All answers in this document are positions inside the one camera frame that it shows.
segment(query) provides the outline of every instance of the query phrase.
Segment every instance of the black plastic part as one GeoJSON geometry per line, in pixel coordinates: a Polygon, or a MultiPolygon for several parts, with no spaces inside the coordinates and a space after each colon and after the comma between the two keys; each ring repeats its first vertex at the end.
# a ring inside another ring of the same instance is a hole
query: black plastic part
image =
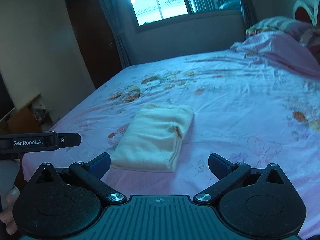
{"type": "Polygon", "coordinates": [[[120,192],[109,187],[94,175],[87,172],[85,167],[86,164],[79,165],[77,163],[73,163],[69,166],[70,174],[76,176],[88,190],[95,193],[103,201],[104,205],[115,205],[127,202],[126,196],[124,196],[124,198],[119,202],[115,203],[111,201],[109,199],[109,195],[116,193],[120,194],[120,192]]]}
{"type": "Polygon", "coordinates": [[[223,179],[225,176],[236,170],[237,165],[222,158],[216,153],[212,153],[208,159],[208,166],[210,171],[218,178],[223,179]]]}
{"type": "Polygon", "coordinates": [[[276,164],[269,164],[254,185],[225,194],[219,211],[236,232],[257,239],[297,235],[306,217],[304,203],[276,164]]]}
{"type": "Polygon", "coordinates": [[[91,226],[101,212],[101,203],[89,190],[65,184],[50,164],[38,168],[12,212],[23,235],[55,239],[91,226]]]}
{"type": "Polygon", "coordinates": [[[78,133],[58,133],[57,135],[59,148],[79,146],[81,143],[81,136],[78,133]]]}
{"type": "Polygon", "coordinates": [[[240,165],[235,171],[225,176],[222,180],[219,180],[209,188],[201,191],[199,194],[205,193],[211,196],[211,199],[207,202],[199,201],[195,195],[193,197],[193,202],[198,204],[211,204],[215,203],[216,201],[220,200],[220,198],[226,194],[227,192],[242,187],[243,180],[246,176],[248,176],[251,172],[251,167],[243,163],[240,165]]]}
{"type": "Polygon", "coordinates": [[[108,153],[100,154],[98,157],[94,158],[85,164],[84,168],[90,174],[95,176],[97,179],[101,179],[105,175],[111,166],[111,158],[108,153]]]}
{"type": "Polygon", "coordinates": [[[249,240],[226,227],[212,207],[196,205],[186,195],[131,196],[125,204],[107,207],[97,223],[68,239],[249,240]]]}
{"type": "Polygon", "coordinates": [[[79,146],[78,133],[24,133],[0,135],[0,160],[17,158],[19,153],[54,151],[58,148],[79,146]]]}
{"type": "Polygon", "coordinates": [[[110,168],[107,153],[56,172],[52,165],[42,165],[17,200],[14,219],[23,234],[46,240],[299,239],[295,235],[306,208],[278,165],[251,169],[211,156],[210,168],[220,169],[221,180],[200,192],[210,195],[205,202],[198,194],[193,202],[189,196],[131,196],[127,201],[99,180],[110,168]],[[113,202],[114,193],[123,198],[113,202]],[[82,212],[72,210],[74,203],[82,212]],[[55,217],[58,223],[42,216],[55,217]]]}

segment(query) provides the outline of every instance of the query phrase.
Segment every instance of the window sill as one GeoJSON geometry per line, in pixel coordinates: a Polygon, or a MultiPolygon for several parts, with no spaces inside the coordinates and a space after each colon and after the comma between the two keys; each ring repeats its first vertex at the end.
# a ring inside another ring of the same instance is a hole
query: window sill
{"type": "Polygon", "coordinates": [[[190,21],[194,19],[201,19],[201,18],[208,18],[208,17],[215,17],[215,16],[226,16],[226,15],[241,15],[241,11],[237,10],[218,10],[218,11],[212,11],[212,12],[201,12],[201,13],[194,13],[194,14],[185,14],[185,15],[179,15],[176,17],[160,20],[153,23],[148,23],[142,26],[137,26],[138,22],[136,22],[136,32],[141,33],[145,31],[149,31],[152,29],[161,28],[168,25],[173,25],[185,21],[190,21]]]}

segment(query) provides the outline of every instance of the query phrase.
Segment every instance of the wooden door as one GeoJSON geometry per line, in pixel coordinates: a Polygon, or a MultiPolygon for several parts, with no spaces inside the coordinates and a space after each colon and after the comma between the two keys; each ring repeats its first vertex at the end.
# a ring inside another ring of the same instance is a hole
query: wooden door
{"type": "Polygon", "coordinates": [[[99,88],[122,70],[112,30],[99,0],[65,2],[82,57],[94,86],[99,88]]]}

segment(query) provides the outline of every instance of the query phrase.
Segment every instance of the pillow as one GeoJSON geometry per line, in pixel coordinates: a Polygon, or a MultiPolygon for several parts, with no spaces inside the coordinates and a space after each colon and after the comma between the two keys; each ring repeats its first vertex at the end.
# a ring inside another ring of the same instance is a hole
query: pillow
{"type": "Polygon", "coordinates": [[[247,39],[255,34],[268,31],[283,31],[289,34],[313,54],[320,50],[319,27],[282,16],[271,17],[258,22],[246,30],[245,36],[247,39]]]}

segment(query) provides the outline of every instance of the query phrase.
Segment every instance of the bed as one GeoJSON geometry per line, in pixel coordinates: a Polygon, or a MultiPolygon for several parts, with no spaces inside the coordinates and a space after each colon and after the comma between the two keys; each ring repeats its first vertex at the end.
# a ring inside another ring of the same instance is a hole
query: bed
{"type": "Polygon", "coordinates": [[[320,66],[308,49],[281,32],[257,34],[219,52],[128,67],[62,118],[52,130],[78,132],[79,147],[28,153],[29,180],[41,163],[88,162],[112,152],[144,103],[194,110],[173,173],[111,168],[101,179],[126,196],[191,197],[218,179],[215,152],[254,168],[278,163],[307,208],[300,236],[320,234],[320,66]]]}

